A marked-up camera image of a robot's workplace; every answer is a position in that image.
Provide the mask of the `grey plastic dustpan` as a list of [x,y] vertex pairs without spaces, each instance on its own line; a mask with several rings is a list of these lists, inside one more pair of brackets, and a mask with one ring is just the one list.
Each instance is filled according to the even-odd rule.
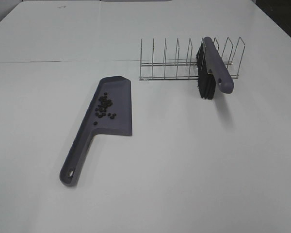
[[96,135],[132,136],[131,81],[111,76],[99,81],[60,171],[60,181],[76,186],[87,152]]

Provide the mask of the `grey hand brush black bristles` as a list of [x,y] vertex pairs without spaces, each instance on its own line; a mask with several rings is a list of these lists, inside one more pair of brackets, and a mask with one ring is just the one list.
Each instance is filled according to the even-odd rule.
[[197,87],[201,98],[213,99],[216,88],[225,94],[233,92],[233,79],[210,37],[203,38],[196,61]]

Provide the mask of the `pile of coffee beans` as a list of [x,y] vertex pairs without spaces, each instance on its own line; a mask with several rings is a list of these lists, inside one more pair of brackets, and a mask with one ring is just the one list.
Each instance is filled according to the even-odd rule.
[[98,97],[98,104],[94,108],[93,126],[97,127],[102,120],[115,120],[116,113],[111,111],[111,107],[113,107],[113,100],[108,92],[103,92],[103,94]]

